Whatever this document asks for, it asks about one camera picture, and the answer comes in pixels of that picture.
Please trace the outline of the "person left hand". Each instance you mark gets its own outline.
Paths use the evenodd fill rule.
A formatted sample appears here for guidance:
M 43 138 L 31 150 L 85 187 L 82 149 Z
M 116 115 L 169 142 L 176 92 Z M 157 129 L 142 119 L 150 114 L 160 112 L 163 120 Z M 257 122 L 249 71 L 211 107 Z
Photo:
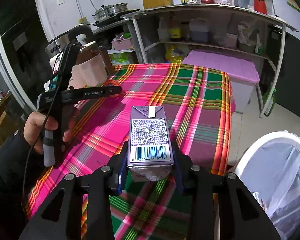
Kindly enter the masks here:
M 63 142 L 68 143 L 71 141 L 73 136 L 73 129 L 76 125 L 77 117 L 79 116 L 80 111 L 74 106 L 65 106 L 63 107 L 63 117 L 68 117 L 66 121 L 68 124 L 65 126 L 63 134 Z M 44 123 L 46 115 L 38 112 L 32 112 L 23 128 L 23 137 L 25 141 L 33 146 L 33 150 L 39 154 L 43 154 L 43 143 L 39 138 L 40 129 Z

